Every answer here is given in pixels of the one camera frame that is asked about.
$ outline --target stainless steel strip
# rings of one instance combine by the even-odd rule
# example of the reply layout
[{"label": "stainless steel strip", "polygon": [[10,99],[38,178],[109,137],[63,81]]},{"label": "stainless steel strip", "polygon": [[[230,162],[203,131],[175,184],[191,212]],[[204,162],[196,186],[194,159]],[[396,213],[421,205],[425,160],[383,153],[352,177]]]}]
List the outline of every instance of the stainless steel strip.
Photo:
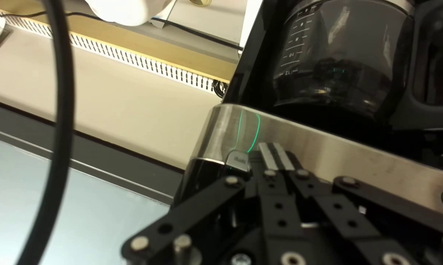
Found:
[{"label": "stainless steel strip", "polygon": [[281,160],[284,169],[293,171],[294,166],[293,166],[293,163],[291,163],[288,155],[287,155],[285,150],[282,149],[282,146],[278,144],[278,143],[275,143],[274,146],[275,146],[275,149],[277,149],[277,153],[278,153],[278,156],[280,156],[280,160]]},{"label": "stainless steel strip", "polygon": [[[240,121],[246,128],[241,137],[235,134]],[[252,144],[257,149],[257,143],[278,143],[324,181],[349,175],[443,213],[443,171],[324,131],[255,109],[221,105],[202,135],[194,150],[199,159],[224,163],[232,150],[246,153]]]},{"label": "stainless steel strip", "polygon": [[275,159],[271,155],[268,146],[265,143],[259,143],[259,149],[260,149],[260,153],[262,153],[262,158],[263,158],[263,162],[265,162],[266,168],[271,169],[271,171],[278,171]]}]

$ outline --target power cord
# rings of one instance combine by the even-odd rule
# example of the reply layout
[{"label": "power cord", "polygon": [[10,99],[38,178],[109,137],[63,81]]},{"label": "power cord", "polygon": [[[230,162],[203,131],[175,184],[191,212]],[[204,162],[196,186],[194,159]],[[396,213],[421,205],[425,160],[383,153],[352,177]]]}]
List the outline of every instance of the power cord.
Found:
[{"label": "power cord", "polygon": [[[0,16],[1,18],[35,18],[35,16],[43,16],[43,15],[46,15],[46,12],[35,12],[35,13],[26,13],[26,15],[4,13]],[[99,16],[82,13],[82,12],[69,12],[69,13],[65,13],[65,16],[85,16],[85,18],[101,21]]]},{"label": "power cord", "polygon": [[[46,12],[35,12],[35,13],[28,13],[28,15],[4,13],[4,15],[1,15],[1,18],[35,18],[35,16],[43,16],[43,15],[46,15]],[[69,12],[69,13],[66,13],[66,16],[85,16],[85,18],[91,18],[91,19],[96,19],[96,21],[103,21],[99,16],[82,13],[82,12]],[[185,31],[188,34],[197,35],[200,38],[218,43],[218,44],[230,47],[230,49],[243,50],[243,47],[240,47],[238,44],[235,44],[232,41],[227,41],[227,40],[218,38],[215,35],[204,34],[202,31],[184,27],[184,25],[172,22],[172,21],[159,19],[159,18],[152,18],[152,21],[163,22],[166,25],[171,25],[171,27],[175,27],[178,29],[182,29],[182,31]]]},{"label": "power cord", "polygon": [[75,87],[69,29],[60,0],[43,0],[51,27],[57,99],[54,143],[46,190],[18,265],[38,265],[62,205],[72,155]]}]

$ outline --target bolt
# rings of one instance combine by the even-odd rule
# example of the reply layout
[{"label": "bolt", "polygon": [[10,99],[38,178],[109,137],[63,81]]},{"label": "bolt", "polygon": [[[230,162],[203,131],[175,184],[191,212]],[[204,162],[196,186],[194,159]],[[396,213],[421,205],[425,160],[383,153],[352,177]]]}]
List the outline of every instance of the bolt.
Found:
[{"label": "bolt", "polygon": [[281,255],[281,265],[306,265],[306,261],[300,253],[285,252]]},{"label": "bolt", "polygon": [[252,259],[249,255],[237,253],[232,256],[231,265],[252,265]]},{"label": "bolt", "polygon": [[296,174],[297,174],[299,178],[308,178],[309,177],[309,172],[305,171],[305,169],[297,169]]},{"label": "bolt", "polygon": [[368,209],[365,206],[358,206],[358,212],[366,215]]},{"label": "bolt", "polygon": [[411,265],[411,262],[399,253],[384,253],[383,265]]},{"label": "bolt", "polygon": [[349,177],[341,178],[341,184],[347,187],[358,187],[358,181]]},{"label": "bolt", "polygon": [[191,253],[191,237],[181,234],[174,240],[174,252],[177,258],[177,265],[187,265]]},{"label": "bolt", "polygon": [[263,174],[265,174],[265,177],[268,177],[268,178],[274,178],[274,177],[277,175],[277,172],[275,172],[275,171],[271,171],[271,169],[266,169]]},{"label": "bolt", "polygon": [[227,177],[225,184],[234,187],[234,186],[240,184],[240,180],[237,177]]},{"label": "bolt", "polygon": [[131,249],[140,252],[149,247],[149,239],[144,236],[134,237],[131,241]]},{"label": "bolt", "polygon": [[179,236],[174,240],[175,253],[179,253],[185,249],[190,249],[190,247],[191,247],[191,237],[187,236],[187,234],[182,234],[182,236]]},{"label": "bolt", "polygon": [[313,230],[313,228],[319,228],[321,225],[318,222],[302,222],[300,228],[303,230]]}]

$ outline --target coffee maker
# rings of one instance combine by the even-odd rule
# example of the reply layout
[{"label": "coffee maker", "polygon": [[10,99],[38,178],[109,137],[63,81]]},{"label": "coffee maker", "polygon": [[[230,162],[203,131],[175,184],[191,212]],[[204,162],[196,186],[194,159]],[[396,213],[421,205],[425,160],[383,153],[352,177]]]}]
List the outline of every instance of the coffee maker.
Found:
[{"label": "coffee maker", "polygon": [[224,103],[443,169],[441,4],[281,1],[253,28],[249,43],[260,46],[243,56]]}]

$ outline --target white vent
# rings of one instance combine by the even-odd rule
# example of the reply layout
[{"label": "white vent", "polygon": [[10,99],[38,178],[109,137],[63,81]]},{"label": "white vent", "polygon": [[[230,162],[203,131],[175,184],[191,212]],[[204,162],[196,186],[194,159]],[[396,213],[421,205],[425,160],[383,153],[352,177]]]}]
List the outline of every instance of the white vent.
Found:
[{"label": "white vent", "polygon": [[[12,18],[10,16],[6,19],[7,19],[7,24],[12,27],[16,27],[16,28],[21,28],[21,29],[25,29],[25,31],[29,31],[29,32],[34,32],[34,34],[38,34],[38,35],[43,35],[47,38],[51,37],[48,25],[34,22],[32,19],[26,19],[26,18]],[[141,56],[134,52],[118,49],[118,47],[113,47],[113,46],[109,46],[109,44],[78,35],[78,34],[71,34],[71,41],[72,41],[72,46],[75,46],[78,49],[88,50],[91,53],[96,53],[96,54],[100,54],[100,56],[104,56],[109,59],[115,59],[122,63],[162,75],[165,78],[175,80],[175,81],[184,82],[187,85],[213,93],[213,80],[212,78],[206,78],[206,77],[197,75],[194,72],[188,72],[181,68],[163,63],[160,60],[154,60],[154,59]]]}]

